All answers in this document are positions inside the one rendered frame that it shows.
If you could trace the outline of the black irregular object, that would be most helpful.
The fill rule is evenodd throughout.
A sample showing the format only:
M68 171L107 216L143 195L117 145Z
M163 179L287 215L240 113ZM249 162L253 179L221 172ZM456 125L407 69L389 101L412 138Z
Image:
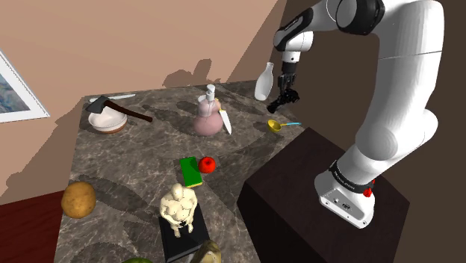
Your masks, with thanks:
M267 106L267 110L271 113L274 114L277 110L282 105L285 105L287 103L295 103L299 100L299 94L290 88L286 88L280 92L280 95L276 100L271 102Z

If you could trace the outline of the white bottle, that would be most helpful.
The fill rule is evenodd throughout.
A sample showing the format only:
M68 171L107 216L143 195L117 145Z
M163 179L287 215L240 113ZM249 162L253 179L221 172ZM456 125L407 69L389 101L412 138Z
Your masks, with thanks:
M255 85L255 98L258 101L264 101L270 94L273 86L273 67L272 62L267 62L264 71L259 75Z

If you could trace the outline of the white blade knife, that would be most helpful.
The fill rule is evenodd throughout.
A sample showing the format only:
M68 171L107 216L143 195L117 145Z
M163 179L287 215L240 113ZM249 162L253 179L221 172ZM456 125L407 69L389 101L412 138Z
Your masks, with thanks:
M229 134L231 134L231 133L232 133L232 126L231 126L231 122L230 122L228 113L227 113L225 110L223 110L223 109L221 108L221 106L219 106L219 113L220 113L220 116L221 116L222 119L223 119L223 124L224 124L224 126L225 126L227 132L228 132Z

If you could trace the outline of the pink soap dispenser bottle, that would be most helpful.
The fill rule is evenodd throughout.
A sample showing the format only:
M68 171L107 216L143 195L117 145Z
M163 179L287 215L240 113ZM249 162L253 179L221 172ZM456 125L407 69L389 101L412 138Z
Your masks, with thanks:
M198 135L215 135L223 128L221 105L215 96L215 90L213 84L208 84L205 95L198 98L198 114L193 121L193 130Z

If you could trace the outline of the red apple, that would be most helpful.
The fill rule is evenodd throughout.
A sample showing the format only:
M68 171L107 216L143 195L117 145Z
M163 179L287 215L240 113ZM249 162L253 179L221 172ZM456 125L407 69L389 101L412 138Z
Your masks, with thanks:
M209 156L201 158L198 162L198 169L200 173L212 173L216 169L216 161Z

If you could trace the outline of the dark robot stand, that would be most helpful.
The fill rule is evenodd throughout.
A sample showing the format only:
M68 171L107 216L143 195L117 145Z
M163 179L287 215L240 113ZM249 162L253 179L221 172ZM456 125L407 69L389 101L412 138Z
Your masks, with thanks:
M307 128L244 182L237 206L261 263L394 263L410 203L387 179L363 229L318 200L315 177L343 153Z

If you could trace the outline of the green sponge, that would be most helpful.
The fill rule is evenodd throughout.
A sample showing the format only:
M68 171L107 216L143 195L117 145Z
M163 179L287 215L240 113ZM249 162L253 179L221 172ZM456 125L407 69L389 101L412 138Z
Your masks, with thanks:
M196 187L203 183L195 157L182 158L179 163L186 188Z

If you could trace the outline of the white flat utensil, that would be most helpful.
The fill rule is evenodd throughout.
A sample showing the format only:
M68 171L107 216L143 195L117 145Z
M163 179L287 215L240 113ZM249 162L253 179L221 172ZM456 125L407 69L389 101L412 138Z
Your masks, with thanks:
M134 97L134 96L135 96L135 94L125 94L125 95L119 95L119 96L108 96L106 98L112 99L112 100L118 100L118 99L127 99L127 98L131 98L131 97ZM95 102L100 97L89 99L89 103Z

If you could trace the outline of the cream muscular man figure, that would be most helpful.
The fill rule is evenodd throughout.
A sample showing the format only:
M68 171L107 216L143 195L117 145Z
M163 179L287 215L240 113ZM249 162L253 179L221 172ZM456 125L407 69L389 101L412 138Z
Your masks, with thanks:
M175 183L170 192L161 198L160 215L170 224L174 236L180 238L180 229L185 226L189 233L193 231L193 216L197 205L194 190L180 183Z

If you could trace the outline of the white bowl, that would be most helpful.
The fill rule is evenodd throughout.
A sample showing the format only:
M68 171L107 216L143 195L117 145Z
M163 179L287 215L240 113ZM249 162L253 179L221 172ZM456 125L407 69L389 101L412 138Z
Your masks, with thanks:
M98 132L112 134L121 131L127 123L127 115L105 107L100 114L90 113L90 125Z

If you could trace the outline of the beige rounded object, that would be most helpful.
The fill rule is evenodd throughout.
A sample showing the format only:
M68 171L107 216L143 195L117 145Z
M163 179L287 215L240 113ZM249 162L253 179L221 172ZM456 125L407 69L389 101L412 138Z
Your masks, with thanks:
M189 263L222 263L218 244L212 240L205 241L193 254Z

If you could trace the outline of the black book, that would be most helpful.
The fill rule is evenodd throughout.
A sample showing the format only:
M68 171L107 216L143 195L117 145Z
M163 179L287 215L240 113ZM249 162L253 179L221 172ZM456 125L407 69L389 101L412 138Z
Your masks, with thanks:
M205 241L210 239L200 205L194 210L193 231L189 233L186 226L181 228L179 230L180 238L174 235L174 231L166 219L160 216L158 220L165 263L172 263L196 252Z

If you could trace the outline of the brown potato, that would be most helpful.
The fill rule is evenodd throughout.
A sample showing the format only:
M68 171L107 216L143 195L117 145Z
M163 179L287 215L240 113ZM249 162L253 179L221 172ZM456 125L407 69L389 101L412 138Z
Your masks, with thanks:
M61 208L66 216L81 219L96 207L96 192L88 182L73 182L66 187Z

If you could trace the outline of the framed wall picture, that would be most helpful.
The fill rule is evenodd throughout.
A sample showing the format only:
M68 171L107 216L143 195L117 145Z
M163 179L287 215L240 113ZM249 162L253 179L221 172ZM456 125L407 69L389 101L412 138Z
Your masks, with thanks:
M50 117L0 49L0 123Z

